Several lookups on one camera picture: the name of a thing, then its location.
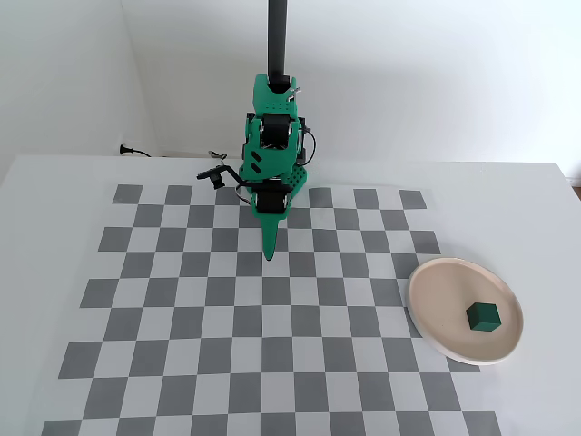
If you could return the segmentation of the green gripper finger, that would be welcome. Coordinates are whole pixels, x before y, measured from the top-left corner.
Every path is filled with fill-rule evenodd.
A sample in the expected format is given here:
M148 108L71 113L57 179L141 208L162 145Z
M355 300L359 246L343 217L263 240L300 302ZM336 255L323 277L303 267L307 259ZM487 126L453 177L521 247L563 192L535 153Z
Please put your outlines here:
M264 213L259 211L256 199L251 201L252 213L261 222L262 251L268 262L275 253L279 222L288 217L291 205L292 199L289 199L281 213Z

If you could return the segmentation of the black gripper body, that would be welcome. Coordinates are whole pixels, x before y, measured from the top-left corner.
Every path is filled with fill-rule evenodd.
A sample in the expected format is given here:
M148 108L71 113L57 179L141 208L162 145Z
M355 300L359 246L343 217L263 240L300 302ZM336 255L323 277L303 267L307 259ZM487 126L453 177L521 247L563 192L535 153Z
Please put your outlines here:
M284 213L291 187L281 180L266 180L253 187L255 207L259 213Z

